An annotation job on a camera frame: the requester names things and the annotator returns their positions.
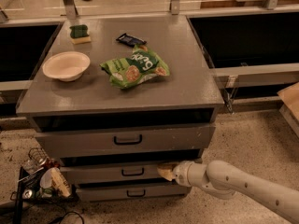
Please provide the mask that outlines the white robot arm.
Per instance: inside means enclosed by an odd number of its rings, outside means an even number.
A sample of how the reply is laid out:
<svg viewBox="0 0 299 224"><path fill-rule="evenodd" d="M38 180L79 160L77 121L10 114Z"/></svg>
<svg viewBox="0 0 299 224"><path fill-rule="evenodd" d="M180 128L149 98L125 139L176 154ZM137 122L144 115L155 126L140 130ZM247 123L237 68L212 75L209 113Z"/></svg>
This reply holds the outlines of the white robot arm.
<svg viewBox="0 0 299 224"><path fill-rule="evenodd" d="M197 187L220 198L231 199L240 192L291 222L299 224L299 191L237 169L226 161L209 164L194 161L159 164L158 174L184 187Z"/></svg>

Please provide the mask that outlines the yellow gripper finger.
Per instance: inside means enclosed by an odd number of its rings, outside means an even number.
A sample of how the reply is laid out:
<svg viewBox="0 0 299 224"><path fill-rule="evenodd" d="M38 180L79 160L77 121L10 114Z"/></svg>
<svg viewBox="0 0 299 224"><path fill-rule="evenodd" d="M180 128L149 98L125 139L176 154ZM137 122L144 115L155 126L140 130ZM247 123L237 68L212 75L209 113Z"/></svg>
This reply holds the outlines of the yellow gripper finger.
<svg viewBox="0 0 299 224"><path fill-rule="evenodd" d="M175 178L173 170L177 165L176 162L161 163L157 166L157 172L164 179L172 181Z"/></svg>

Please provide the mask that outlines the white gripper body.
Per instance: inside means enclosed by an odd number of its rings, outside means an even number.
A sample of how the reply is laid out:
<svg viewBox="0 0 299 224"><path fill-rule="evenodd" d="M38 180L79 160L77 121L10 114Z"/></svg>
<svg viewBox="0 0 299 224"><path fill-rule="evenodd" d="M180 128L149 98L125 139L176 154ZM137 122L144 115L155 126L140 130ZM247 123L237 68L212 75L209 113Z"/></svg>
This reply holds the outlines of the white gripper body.
<svg viewBox="0 0 299 224"><path fill-rule="evenodd" d="M179 185L184 187L193 186L194 165L194 161L182 161L173 169L174 178Z"/></svg>

